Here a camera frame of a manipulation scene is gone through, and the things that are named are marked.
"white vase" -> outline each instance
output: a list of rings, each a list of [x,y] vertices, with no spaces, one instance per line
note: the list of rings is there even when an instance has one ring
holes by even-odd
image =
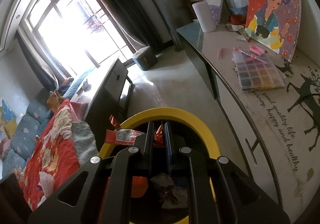
[[[206,1],[194,3],[192,7],[204,33],[209,33],[217,29],[217,25]]]

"triangular cutout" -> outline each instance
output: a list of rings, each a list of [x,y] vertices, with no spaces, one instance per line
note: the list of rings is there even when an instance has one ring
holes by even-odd
[[[242,205],[248,205],[259,199],[259,196],[235,172],[231,173],[231,177]]]
[[[88,175],[89,173],[87,171],[79,174],[73,182],[58,195],[58,200],[71,206],[76,206]]]

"red blanket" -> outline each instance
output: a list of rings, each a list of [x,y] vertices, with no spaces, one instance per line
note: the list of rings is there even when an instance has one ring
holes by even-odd
[[[38,139],[34,153],[25,168],[24,181],[20,183],[24,198],[32,210],[44,199],[40,172],[48,173],[54,178],[53,190],[56,190],[79,169],[71,137],[71,122],[77,120],[69,100],[65,100]]]

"coffee table drawer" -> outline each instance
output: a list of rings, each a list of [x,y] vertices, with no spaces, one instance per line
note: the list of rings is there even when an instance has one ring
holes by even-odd
[[[105,84],[105,89],[116,101],[119,100],[128,70],[120,60],[117,60],[110,77]]]

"yellow sleeve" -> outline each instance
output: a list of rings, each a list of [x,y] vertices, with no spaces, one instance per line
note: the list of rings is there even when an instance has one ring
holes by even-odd
[[[271,49],[274,49],[274,50],[279,49],[283,45],[283,43],[280,40],[279,29],[274,29],[270,33],[270,36],[277,37],[276,40],[272,44],[270,44]]]
[[[257,18],[256,18],[256,16],[254,16],[253,19],[251,20],[248,28],[249,28],[252,32],[254,32],[254,31],[256,30],[256,28],[257,28],[257,25],[258,25],[258,24],[257,24]]]

